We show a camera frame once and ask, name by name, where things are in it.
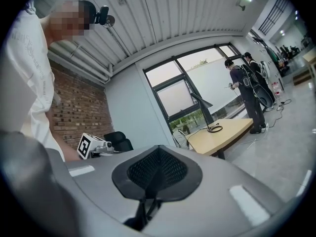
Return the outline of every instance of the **black pants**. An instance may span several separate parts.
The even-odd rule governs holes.
[[[266,80],[263,79],[263,80],[260,82],[260,85],[261,85],[261,86],[265,89],[265,91],[269,94],[269,96],[270,96],[271,99],[272,99],[272,102],[274,103],[274,102],[276,101],[275,96],[274,96],[273,92],[270,90],[269,86],[267,85]]]
[[[253,119],[254,128],[259,131],[260,125],[265,123],[265,117],[263,116],[258,98],[248,98],[247,101],[244,101],[244,104],[248,112],[248,116]]]

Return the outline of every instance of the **black office chair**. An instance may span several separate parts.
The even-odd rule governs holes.
[[[106,141],[111,141],[112,146],[116,151],[127,152],[134,150],[132,143],[126,138],[125,134],[122,132],[111,132],[104,135]]]

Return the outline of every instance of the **glossy floor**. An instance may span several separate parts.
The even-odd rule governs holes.
[[[274,127],[263,134],[247,133],[225,151],[225,156],[289,201],[316,162],[316,99],[311,81],[287,85],[281,101],[286,99],[292,102],[284,106]],[[264,116],[272,126],[280,111],[275,107]]]

